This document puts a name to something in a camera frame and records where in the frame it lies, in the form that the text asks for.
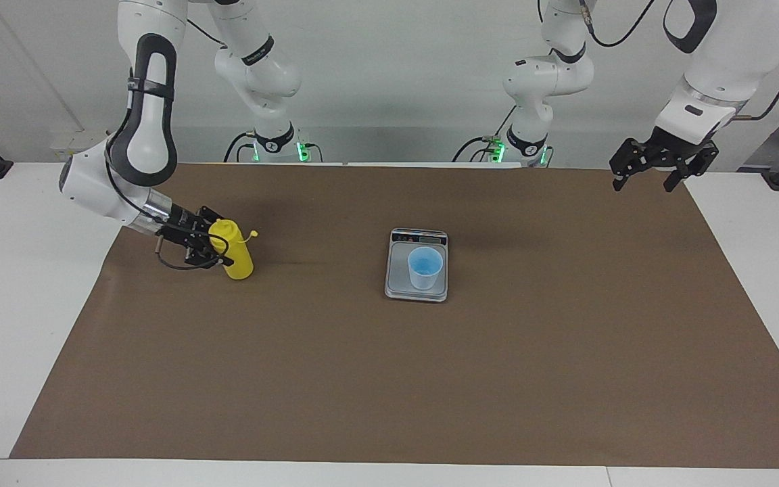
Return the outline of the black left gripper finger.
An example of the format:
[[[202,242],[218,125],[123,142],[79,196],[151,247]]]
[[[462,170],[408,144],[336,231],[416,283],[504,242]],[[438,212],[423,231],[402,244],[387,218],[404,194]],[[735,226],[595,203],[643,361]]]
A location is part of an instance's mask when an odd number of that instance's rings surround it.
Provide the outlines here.
[[[628,138],[621,143],[609,160],[614,175],[612,182],[615,191],[621,191],[631,176],[649,169],[645,158],[646,146],[636,139]]]
[[[667,192],[672,192],[684,180],[704,175],[718,154],[717,145],[702,145],[701,150],[695,155],[672,157],[671,163],[674,169],[663,182],[663,188]]]

